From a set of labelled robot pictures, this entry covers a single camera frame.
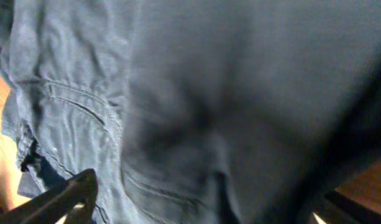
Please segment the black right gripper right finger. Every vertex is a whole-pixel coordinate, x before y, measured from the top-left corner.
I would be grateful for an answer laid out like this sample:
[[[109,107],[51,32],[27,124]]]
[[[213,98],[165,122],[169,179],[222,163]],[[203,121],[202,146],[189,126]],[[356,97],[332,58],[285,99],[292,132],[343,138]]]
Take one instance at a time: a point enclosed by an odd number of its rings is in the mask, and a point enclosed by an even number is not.
[[[381,215],[339,194],[326,194],[314,210],[326,223],[381,224]]]

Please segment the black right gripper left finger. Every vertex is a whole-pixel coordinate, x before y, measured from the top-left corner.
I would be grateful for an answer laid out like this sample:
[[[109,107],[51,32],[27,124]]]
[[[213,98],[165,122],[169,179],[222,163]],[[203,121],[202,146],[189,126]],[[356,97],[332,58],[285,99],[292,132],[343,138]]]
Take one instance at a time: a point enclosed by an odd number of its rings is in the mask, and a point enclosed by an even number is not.
[[[64,183],[0,215],[0,223],[48,224],[62,217],[65,223],[92,223],[98,183],[93,169],[86,169]]]

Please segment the navy blue shorts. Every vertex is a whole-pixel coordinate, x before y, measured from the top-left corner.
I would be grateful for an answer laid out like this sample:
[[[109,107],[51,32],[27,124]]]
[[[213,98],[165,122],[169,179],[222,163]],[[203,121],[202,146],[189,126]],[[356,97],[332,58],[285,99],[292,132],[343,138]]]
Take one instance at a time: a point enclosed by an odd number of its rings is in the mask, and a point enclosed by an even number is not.
[[[95,223],[304,223],[381,158],[381,1],[0,1],[22,195]]]

